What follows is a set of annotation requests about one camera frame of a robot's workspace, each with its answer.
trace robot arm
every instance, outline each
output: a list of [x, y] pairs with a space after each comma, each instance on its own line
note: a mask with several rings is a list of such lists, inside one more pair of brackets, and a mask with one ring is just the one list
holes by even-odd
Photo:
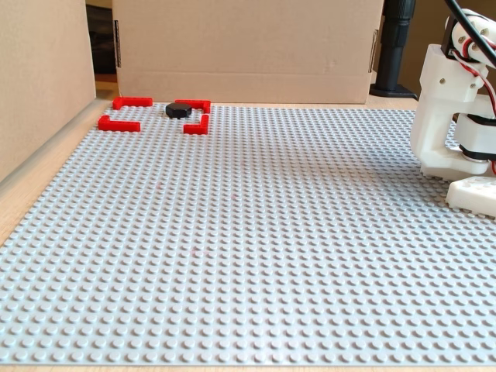
[[[467, 18], [492, 47], [496, 22], [471, 11]], [[426, 175], [458, 180], [484, 174], [496, 160], [496, 98], [487, 81], [493, 67], [465, 29], [454, 19], [446, 24], [443, 45], [430, 45], [420, 83], [422, 94], [412, 127], [412, 150]], [[486, 86], [490, 97], [477, 91]], [[459, 113], [455, 139], [459, 149], [446, 147], [453, 115]]]

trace lego baseplate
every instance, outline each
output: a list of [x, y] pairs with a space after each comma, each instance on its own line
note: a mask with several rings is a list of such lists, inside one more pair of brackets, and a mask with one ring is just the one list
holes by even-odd
[[413, 112], [164, 108], [109, 109], [142, 131], [93, 129], [5, 241], [2, 363], [496, 364], [496, 224]]

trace red l-shaped lego brick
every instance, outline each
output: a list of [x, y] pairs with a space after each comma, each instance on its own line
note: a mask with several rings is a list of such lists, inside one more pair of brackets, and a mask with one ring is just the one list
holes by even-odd
[[148, 97], [117, 97], [112, 103], [114, 110], [120, 110], [123, 106], [143, 106], [153, 105], [153, 99]]
[[187, 103], [189, 104], [193, 109], [202, 109], [205, 114], [210, 113], [210, 101], [206, 100], [200, 100], [200, 99], [176, 99], [176, 103]]
[[139, 132], [141, 131], [140, 122], [121, 122], [110, 120], [110, 116], [102, 115], [98, 120], [99, 130], [110, 130], [113, 132]]
[[184, 134], [208, 134], [208, 115], [202, 115], [200, 124], [184, 124]]

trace black stand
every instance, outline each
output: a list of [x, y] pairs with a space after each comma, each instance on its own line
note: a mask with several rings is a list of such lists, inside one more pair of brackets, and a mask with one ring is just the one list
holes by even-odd
[[413, 17], [415, 0], [386, 0], [381, 36], [381, 56], [375, 84], [370, 94], [379, 97], [414, 98], [417, 95], [398, 84], [403, 48], [408, 39], [408, 27]]

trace cardboard box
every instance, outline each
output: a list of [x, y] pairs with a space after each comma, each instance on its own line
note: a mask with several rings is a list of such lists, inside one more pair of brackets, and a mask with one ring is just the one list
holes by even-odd
[[0, 181], [95, 98], [84, 0], [3, 0]]
[[121, 95], [364, 103], [383, 0], [115, 0]]

